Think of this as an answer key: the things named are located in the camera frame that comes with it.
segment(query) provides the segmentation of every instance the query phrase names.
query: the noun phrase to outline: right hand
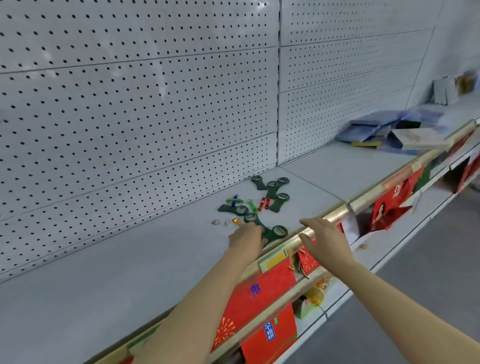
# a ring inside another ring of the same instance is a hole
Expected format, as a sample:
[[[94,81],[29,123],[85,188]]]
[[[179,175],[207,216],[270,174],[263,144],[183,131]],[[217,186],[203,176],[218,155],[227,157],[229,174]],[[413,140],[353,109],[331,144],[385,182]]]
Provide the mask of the right hand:
[[[323,218],[303,218],[300,223],[315,233],[317,244],[305,234],[299,236],[310,254],[326,270],[338,277],[355,265],[346,236],[334,224]]]

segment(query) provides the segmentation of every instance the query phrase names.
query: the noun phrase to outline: gray floor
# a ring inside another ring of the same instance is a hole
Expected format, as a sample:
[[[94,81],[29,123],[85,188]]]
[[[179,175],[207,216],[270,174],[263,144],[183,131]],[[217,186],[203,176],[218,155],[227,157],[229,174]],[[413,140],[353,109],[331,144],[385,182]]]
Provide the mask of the gray floor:
[[[480,341],[480,193],[466,189],[378,275]],[[352,297],[286,363],[407,361]]]

